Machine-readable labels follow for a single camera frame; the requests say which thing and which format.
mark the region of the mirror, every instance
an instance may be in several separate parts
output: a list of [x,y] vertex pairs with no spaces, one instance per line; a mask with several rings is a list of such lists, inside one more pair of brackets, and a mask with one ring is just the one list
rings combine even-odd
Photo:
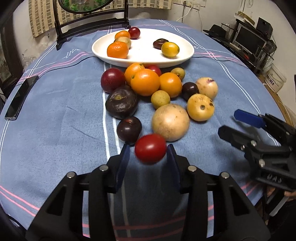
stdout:
[[58,0],[60,6],[67,12],[94,12],[112,2],[112,0]]

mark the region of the black smartphone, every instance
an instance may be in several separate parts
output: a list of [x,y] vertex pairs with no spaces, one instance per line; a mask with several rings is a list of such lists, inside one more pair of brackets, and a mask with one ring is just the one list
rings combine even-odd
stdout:
[[8,121],[14,121],[17,119],[20,110],[26,100],[26,97],[30,90],[32,89],[33,85],[36,83],[38,80],[39,76],[33,76],[30,78],[27,78],[17,91],[16,95],[14,96],[10,106],[8,107],[8,110],[5,115],[5,120]]

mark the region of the blue tablecloth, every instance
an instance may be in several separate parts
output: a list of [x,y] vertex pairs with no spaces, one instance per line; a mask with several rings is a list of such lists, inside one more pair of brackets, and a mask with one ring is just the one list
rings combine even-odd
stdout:
[[[262,187],[250,181],[249,165],[243,153],[219,139],[217,131],[220,126],[229,125],[278,145],[265,131],[233,118],[235,110],[243,109],[283,119],[270,94],[233,54],[187,25],[152,19],[132,20],[131,25],[169,31],[194,46],[194,57],[200,58],[191,58],[181,65],[186,71],[183,82],[212,77],[218,83],[219,94],[214,101],[214,116],[203,124],[191,121],[186,136],[174,143],[175,150],[206,173],[229,172],[255,204],[262,195]],[[25,228],[67,172],[91,172],[110,156],[117,155],[123,146],[116,135],[119,120],[106,113],[104,103],[108,95],[100,86],[102,73],[111,66],[91,52],[95,40],[116,30],[110,27],[74,37],[59,51],[56,44],[52,45],[28,67],[5,104],[0,115],[0,200],[4,210]],[[34,75],[40,79],[29,93],[18,119],[6,121],[4,115],[20,84]],[[173,103],[186,107],[181,98]],[[139,103],[135,116],[143,124],[143,134],[151,133],[153,112],[150,103]],[[188,196],[174,189],[165,162],[164,158],[155,165],[143,165],[131,149],[123,186],[110,196],[117,240],[180,239]],[[87,236],[87,205],[83,213],[83,232]],[[209,194],[208,235],[213,232],[213,219]]]

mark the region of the cherry tomato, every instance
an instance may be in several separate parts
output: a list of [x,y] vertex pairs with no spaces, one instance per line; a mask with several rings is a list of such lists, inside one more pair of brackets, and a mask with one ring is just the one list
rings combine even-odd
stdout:
[[144,164],[159,162],[166,153],[166,141],[158,134],[142,136],[135,144],[135,155]]
[[158,76],[161,76],[161,70],[156,65],[150,65],[147,68],[153,70]]
[[140,37],[140,30],[137,27],[131,27],[128,32],[131,35],[131,39],[137,39]]

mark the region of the monitor screen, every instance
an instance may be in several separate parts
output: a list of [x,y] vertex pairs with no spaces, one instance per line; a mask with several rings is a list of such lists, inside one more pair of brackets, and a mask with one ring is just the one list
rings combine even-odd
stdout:
[[255,54],[258,46],[264,47],[266,41],[248,29],[241,27],[235,41],[250,53]]

